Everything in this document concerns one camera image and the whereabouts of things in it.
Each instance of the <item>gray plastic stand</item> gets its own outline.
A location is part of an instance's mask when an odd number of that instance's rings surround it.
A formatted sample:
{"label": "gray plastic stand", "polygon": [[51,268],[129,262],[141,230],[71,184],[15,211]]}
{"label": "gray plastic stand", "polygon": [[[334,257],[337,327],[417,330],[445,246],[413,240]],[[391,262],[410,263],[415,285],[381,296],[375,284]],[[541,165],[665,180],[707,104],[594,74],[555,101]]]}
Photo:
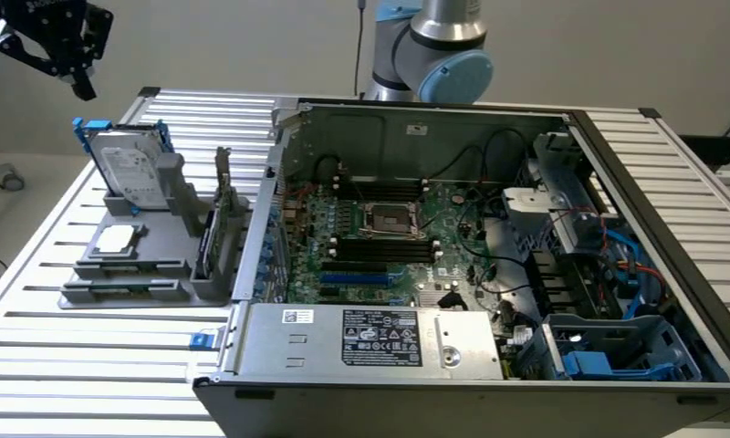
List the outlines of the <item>gray plastic stand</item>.
{"label": "gray plastic stand", "polygon": [[[167,210],[141,211],[122,197],[105,197],[105,215],[86,252],[65,283],[59,308],[214,307],[230,301],[231,277],[247,200],[231,189],[218,261],[209,278],[197,273],[197,255],[210,203],[201,201],[181,168],[183,157],[163,153],[157,160]],[[133,239],[117,253],[101,252],[98,239],[111,225],[130,225]]]}

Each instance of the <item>white wall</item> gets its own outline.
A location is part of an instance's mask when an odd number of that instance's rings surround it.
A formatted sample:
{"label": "white wall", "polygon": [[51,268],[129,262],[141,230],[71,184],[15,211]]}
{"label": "white wall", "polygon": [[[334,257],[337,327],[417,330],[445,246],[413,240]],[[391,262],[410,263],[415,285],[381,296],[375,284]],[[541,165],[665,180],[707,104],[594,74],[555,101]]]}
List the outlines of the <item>white wall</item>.
{"label": "white wall", "polygon": [[[143,85],[343,95],[354,0],[95,0],[115,22],[99,98],[0,55],[0,150],[78,153],[77,116],[117,119]],[[370,77],[371,0],[361,82]],[[657,107],[678,130],[730,122],[730,0],[485,0],[486,100]]]}

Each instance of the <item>floor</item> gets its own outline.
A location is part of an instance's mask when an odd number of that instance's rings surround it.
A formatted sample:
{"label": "floor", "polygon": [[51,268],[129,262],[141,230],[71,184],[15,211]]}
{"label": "floor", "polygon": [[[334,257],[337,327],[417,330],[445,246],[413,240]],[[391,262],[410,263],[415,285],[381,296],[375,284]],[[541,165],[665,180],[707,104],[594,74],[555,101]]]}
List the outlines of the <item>floor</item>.
{"label": "floor", "polygon": [[0,153],[25,180],[23,190],[0,189],[0,258],[10,263],[42,223],[89,158],[75,155]]}

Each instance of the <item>warning label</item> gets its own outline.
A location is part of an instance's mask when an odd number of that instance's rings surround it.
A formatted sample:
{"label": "warning label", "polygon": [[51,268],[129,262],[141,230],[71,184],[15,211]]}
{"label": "warning label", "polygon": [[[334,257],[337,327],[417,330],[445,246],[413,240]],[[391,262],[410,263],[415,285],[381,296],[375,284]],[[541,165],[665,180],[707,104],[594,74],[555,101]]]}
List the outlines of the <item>warning label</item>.
{"label": "warning label", "polygon": [[341,359],[353,367],[421,367],[415,312],[343,310]]}

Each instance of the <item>robotic arm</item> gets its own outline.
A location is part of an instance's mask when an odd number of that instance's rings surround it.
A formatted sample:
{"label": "robotic arm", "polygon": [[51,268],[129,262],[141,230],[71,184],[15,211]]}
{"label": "robotic arm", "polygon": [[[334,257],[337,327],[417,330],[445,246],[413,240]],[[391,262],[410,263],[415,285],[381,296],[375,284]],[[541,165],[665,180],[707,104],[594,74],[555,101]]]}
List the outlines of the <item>robotic arm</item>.
{"label": "robotic arm", "polygon": [[[85,0],[0,0],[0,52],[73,86],[82,100],[97,96],[89,81],[102,59],[113,14]],[[21,33],[46,51],[26,52]]]}
{"label": "robotic arm", "polygon": [[367,100],[471,103],[493,76],[481,0],[383,0]]}

